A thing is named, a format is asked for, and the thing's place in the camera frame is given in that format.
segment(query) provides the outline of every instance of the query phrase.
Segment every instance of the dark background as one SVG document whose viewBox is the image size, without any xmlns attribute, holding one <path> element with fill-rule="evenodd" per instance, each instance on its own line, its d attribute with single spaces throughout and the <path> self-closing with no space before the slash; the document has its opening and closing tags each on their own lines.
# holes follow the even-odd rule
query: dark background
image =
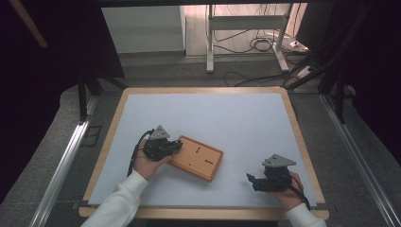
<svg viewBox="0 0 401 227">
<path fill-rule="evenodd" d="M 325 41 L 355 12 L 356 5 L 346 2 L 333 7 Z M 99 8 L 23 3 L 49 47 L 40 48 L 9 2 L 0 2 L 1 201 L 52 123 L 61 93 L 78 83 L 78 75 L 97 70 L 124 77 Z M 375 1 L 342 65 L 346 82 L 357 91 L 357 111 L 399 163 L 400 9 L 399 1 Z M 340 41 L 341 36 L 327 58 Z"/>
</svg>

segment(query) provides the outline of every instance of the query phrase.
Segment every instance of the white board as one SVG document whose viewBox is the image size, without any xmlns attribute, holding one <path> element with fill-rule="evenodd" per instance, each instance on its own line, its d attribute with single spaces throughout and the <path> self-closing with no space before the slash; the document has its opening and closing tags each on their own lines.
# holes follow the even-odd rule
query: white board
<svg viewBox="0 0 401 227">
<path fill-rule="evenodd" d="M 210 183 L 170 165 L 161 166 L 141 195 L 141 205 L 279 207 L 253 191 L 247 173 L 264 178 L 262 162 L 273 153 L 292 161 L 310 205 L 316 205 L 294 132 L 280 94 L 129 95 L 89 204 L 101 204 L 126 179 L 133 148 L 143 133 L 162 125 L 224 152 Z"/>
</svg>

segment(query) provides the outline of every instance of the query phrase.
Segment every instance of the metal stand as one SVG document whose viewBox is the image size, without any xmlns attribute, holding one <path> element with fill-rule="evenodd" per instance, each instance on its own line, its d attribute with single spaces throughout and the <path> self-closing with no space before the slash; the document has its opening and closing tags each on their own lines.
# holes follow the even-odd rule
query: metal stand
<svg viewBox="0 0 401 227">
<path fill-rule="evenodd" d="M 214 71 L 214 52 L 212 33 L 215 30 L 247 30 L 247 29 L 280 29 L 277 42 L 273 43 L 274 54 L 283 72 L 288 72 L 288 66 L 281 51 L 284 35 L 286 33 L 289 15 L 292 10 L 292 3 L 289 4 L 285 15 L 254 15 L 254 16 L 214 16 L 213 5 L 209 5 L 207 44 L 208 73 Z"/>
</svg>

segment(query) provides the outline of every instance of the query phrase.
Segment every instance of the white wall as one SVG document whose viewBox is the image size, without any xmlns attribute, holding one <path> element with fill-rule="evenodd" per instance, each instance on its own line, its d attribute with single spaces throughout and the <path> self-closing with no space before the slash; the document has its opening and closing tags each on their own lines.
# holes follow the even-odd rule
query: white wall
<svg viewBox="0 0 401 227">
<path fill-rule="evenodd" d="M 184 50 L 183 8 L 104 8 L 117 53 Z"/>
</svg>

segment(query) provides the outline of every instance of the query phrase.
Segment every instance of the gray carpet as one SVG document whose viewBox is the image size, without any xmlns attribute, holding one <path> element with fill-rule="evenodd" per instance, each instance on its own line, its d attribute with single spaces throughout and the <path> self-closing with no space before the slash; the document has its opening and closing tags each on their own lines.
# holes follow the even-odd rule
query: gray carpet
<svg viewBox="0 0 401 227">
<path fill-rule="evenodd" d="M 275 61 L 219 61 L 215 65 L 215 74 L 205 72 L 204 62 L 123 66 L 126 78 L 121 80 L 131 87 L 225 87 L 226 82 L 233 86 L 245 80 L 234 74 L 224 77 L 229 71 L 235 71 L 249 79 L 279 73 Z M 92 175 L 97 155 L 122 93 L 110 83 L 103 80 L 101 83 L 105 91 L 99 97 L 88 136 L 78 150 L 46 226 L 80 226 L 85 220 L 79 216 L 77 205 Z M 282 80 L 263 83 L 251 81 L 245 85 L 273 86 L 281 83 Z M 316 84 L 316 81 L 311 81 L 303 88 L 313 91 Z M 290 93 L 289 96 L 330 210 L 328 226 L 387 226 L 324 108 L 320 95 Z M 0 206 L 1 226 L 27 226 L 30 223 L 78 123 L 77 101 L 76 88 L 66 91 L 61 97 L 61 108 L 48 134 Z M 345 100 L 344 117 L 347 127 L 362 147 L 367 163 L 391 198 L 395 209 L 400 211 L 400 165 L 357 115 L 351 99 Z M 145 220 L 135 220 L 132 226 L 147 224 L 155 226 L 154 221 L 148 223 Z M 290 225 L 287 221 L 279 221 L 278 226 Z"/>
</svg>

